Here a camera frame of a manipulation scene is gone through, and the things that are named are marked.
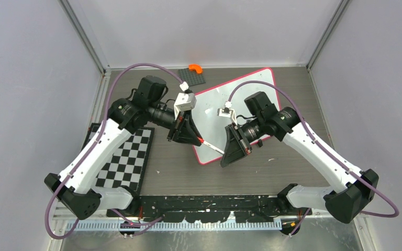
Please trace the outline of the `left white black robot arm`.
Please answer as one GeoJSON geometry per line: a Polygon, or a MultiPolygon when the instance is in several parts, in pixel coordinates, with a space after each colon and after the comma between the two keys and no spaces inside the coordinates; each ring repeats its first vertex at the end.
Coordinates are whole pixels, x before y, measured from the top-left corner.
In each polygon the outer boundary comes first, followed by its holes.
{"type": "Polygon", "coordinates": [[[146,76],[132,99],[121,98],[112,103],[99,131],[81,150],[74,161],[59,174],[49,173],[44,183],[79,220],[98,210],[121,210],[126,216],[139,212],[139,196],[131,188],[102,188],[95,179],[115,151],[135,132],[152,122],[168,129],[168,141],[201,146],[203,139],[192,119],[196,98],[187,82],[180,84],[172,109],[161,101],[168,90],[166,82],[146,76]]]}

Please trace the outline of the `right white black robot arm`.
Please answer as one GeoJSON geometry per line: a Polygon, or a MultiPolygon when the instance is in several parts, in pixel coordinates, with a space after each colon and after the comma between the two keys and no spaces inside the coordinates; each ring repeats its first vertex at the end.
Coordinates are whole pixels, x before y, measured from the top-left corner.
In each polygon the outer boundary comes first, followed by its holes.
{"type": "Polygon", "coordinates": [[[257,92],[244,100],[255,117],[244,125],[231,123],[225,127],[227,140],[221,167],[226,167],[247,157],[251,143],[263,135],[277,138],[296,150],[329,183],[328,187],[305,187],[290,184],[277,194],[278,209],[283,214],[292,214],[298,208],[313,208],[328,211],[336,220],[350,223],[372,200],[378,174],[369,169],[362,171],[350,167],[352,176],[340,163],[343,158],[316,136],[308,125],[302,125],[297,112],[286,107],[277,110],[266,93],[257,92]]]}

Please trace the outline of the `pink framed whiteboard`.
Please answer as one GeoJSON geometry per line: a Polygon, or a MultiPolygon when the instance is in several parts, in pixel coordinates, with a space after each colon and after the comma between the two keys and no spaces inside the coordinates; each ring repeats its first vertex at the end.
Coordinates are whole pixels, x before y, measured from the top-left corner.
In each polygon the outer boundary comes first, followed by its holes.
{"type": "Polygon", "coordinates": [[[281,103],[276,86],[275,75],[270,68],[263,68],[244,76],[210,87],[195,95],[196,105],[192,110],[193,121],[207,142],[195,146],[198,162],[206,165],[221,159],[225,151],[227,135],[225,127],[232,123],[231,114],[250,117],[251,113],[244,103],[250,95],[265,92],[271,103],[280,110],[281,103]]]}

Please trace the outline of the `red capped white marker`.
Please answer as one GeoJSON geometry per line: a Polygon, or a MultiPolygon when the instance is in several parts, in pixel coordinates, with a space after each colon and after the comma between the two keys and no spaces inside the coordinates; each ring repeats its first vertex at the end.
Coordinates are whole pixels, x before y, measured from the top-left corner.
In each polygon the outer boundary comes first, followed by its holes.
{"type": "Polygon", "coordinates": [[[198,138],[198,139],[199,139],[199,141],[200,141],[201,144],[203,144],[203,145],[205,145],[205,146],[211,148],[212,150],[214,150],[215,152],[217,152],[217,153],[219,153],[219,154],[221,154],[221,155],[224,155],[224,151],[221,150],[220,148],[218,148],[218,147],[212,145],[211,143],[205,141],[205,140],[202,139],[202,138],[198,138]]]}

